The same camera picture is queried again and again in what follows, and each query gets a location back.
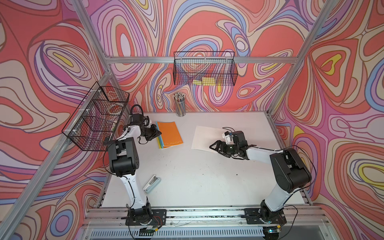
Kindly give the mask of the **orange cover notebook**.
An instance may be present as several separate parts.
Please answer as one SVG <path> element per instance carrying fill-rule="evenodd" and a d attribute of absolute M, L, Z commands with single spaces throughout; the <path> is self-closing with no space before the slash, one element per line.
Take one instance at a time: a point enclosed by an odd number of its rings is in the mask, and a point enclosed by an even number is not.
<path fill-rule="evenodd" d="M 164 146 L 163 146 L 161 134 L 157 137 L 157 142 L 158 142 L 159 149 L 163 149 Z"/>

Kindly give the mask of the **remaining cream lined notebook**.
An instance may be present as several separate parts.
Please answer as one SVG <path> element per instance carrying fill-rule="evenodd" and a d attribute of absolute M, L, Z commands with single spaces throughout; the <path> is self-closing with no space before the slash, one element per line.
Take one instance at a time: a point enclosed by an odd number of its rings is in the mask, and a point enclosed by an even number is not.
<path fill-rule="evenodd" d="M 162 132 L 163 149 L 184 143 L 175 122 L 156 122 L 156 125 Z"/>

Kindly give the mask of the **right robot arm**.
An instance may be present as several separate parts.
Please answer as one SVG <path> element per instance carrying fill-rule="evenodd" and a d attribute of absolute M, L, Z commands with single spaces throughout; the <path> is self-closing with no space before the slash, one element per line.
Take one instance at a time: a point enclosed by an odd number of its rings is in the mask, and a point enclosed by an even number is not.
<path fill-rule="evenodd" d="M 257 222 L 271 224 L 284 219 L 284 204 L 312 180 L 312 174 L 293 148 L 271 150 L 249 145 L 242 131 L 225 132 L 224 140 L 217 140 L 209 148 L 226 158 L 259 161 L 273 168 L 276 185 L 261 202 Z"/>

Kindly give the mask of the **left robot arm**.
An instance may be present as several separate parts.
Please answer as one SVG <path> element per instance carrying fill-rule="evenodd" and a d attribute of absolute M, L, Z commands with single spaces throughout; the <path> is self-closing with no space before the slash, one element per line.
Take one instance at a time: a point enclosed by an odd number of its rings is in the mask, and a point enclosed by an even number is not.
<path fill-rule="evenodd" d="M 148 197 L 140 187 L 136 176 L 140 160 L 135 139 L 143 137 L 149 142 L 161 134 L 148 116 L 132 114 L 123 133 L 116 140 L 108 143 L 110 172 L 120 178 L 128 192 L 131 202 L 128 211 L 131 218 L 152 215 Z"/>

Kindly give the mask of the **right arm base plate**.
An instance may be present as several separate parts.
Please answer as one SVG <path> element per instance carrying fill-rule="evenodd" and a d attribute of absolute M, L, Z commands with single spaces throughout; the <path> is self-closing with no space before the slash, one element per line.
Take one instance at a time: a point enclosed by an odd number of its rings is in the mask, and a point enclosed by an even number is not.
<path fill-rule="evenodd" d="M 268 208 L 244 209 L 241 218 L 247 221 L 248 225 L 285 225 L 287 223 L 283 209 L 271 212 Z"/>

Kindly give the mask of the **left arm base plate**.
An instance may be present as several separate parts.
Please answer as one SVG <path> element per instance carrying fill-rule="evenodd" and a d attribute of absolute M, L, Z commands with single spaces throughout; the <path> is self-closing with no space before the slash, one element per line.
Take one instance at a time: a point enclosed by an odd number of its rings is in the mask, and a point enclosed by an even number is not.
<path fill-rule="evenodd" d="M 167 210 L 155 209 L 151 213 L 128 213 L 125 220 L 126 226 L 164 226 L 166 224 Z"/>

